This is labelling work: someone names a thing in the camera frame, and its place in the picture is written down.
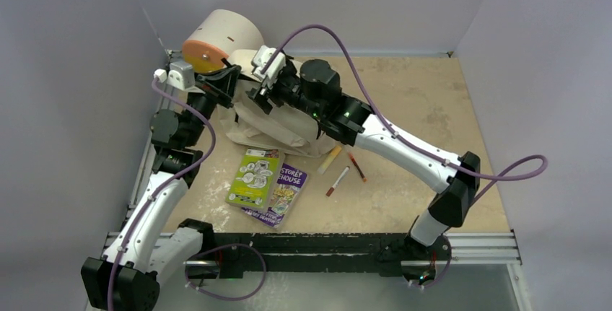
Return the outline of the beige canvas backpack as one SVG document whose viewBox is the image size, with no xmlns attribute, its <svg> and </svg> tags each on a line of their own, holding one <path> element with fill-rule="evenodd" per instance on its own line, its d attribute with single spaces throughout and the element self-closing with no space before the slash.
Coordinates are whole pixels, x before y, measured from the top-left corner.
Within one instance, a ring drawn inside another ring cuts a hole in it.
<svg viewBox="0 0 612 311">
<path fill-rule="evenodd" d="M 246 80 L 235 87 L 233 107 L 217 107 L 222 131 L 230 141 L 262 149 L 278 149 L 286 154 L 320 157 L 329 153 L 336 141 L 318 129 L 310 116 L 288 105 L 274 106 L 265 114 L 250 98 L 247 91 L 256 88 L 259 81 L 250 77 L 254 50 L 239 49 L 229 56 L 229 62 L 242 67 Z"/>
</svg>

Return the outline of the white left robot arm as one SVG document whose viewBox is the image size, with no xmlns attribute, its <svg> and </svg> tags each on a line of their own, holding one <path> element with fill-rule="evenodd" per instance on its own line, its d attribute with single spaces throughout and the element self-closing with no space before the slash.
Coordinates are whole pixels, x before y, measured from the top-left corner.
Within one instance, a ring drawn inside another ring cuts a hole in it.
<svg viewBox="0 0 612 311">
<path fill-rule="evenodd" d="M 154 159 L 144 192 L 119 235 L 99 258 L 87 258 L 80 274 L 89 304 L 99 310 L 153 310 L 162 286 L 183 262 L 205 260 L 215 250 L 212 226 L 186 219 L 170 241 L 157 241 L 179 200 L 211 155 L 194 150 L 203 131 L 216 136 L 209 120 L 218 105 L 232 107 L 239 66 L 209 73 L 173 66 L 154 72 L 152 89 L 180 106 L 158 110 L 150 120 Z"/>
</svg>

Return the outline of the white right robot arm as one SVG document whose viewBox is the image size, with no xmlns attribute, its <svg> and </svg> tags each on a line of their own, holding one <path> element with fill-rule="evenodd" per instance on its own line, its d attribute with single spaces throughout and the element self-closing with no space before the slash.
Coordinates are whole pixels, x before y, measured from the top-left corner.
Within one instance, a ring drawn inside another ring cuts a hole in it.
<svg viewBox="0 0 612 311">
<path fill-rule="evenodd" d="M 410 256 L 423 258 L 449 228 L 463 226 L 480 186 L 478 155 L 448 152 L 402 130 L 373 104 L 344 93 L 340 74 L 323 59 L 295 66 L 280 54 L 273 61 L 253 59 L 251 64 L 261 83 L 248 97 L 264 113 L 288 105 L 315 120 L 326 136 L 386 158 L 435 192 L 405 239 Z"/>
</svg>

